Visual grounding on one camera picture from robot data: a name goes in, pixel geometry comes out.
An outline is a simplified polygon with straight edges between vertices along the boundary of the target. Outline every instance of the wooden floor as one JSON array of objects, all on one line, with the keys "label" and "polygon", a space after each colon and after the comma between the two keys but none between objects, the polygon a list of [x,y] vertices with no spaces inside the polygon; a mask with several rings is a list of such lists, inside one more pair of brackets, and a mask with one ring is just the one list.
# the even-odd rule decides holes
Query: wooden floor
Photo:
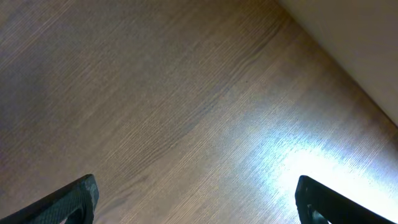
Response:
[{"label": "wooden floor", "polygon": [[398,221],[397,128],[274,1],[0,2],[0,217],[298,223],[307,174]]}]

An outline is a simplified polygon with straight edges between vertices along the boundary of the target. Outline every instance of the wooden surface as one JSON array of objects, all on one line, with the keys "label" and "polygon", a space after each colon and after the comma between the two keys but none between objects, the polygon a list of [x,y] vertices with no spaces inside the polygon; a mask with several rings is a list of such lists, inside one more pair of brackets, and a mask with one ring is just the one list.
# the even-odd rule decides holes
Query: wooden surface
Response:
[{"label": "wooden surface", "polygon": [[308,174],[397,220],[396,127],[274,1],[0,11],[0,217],[93,173],[96,223],[298,223]]}]

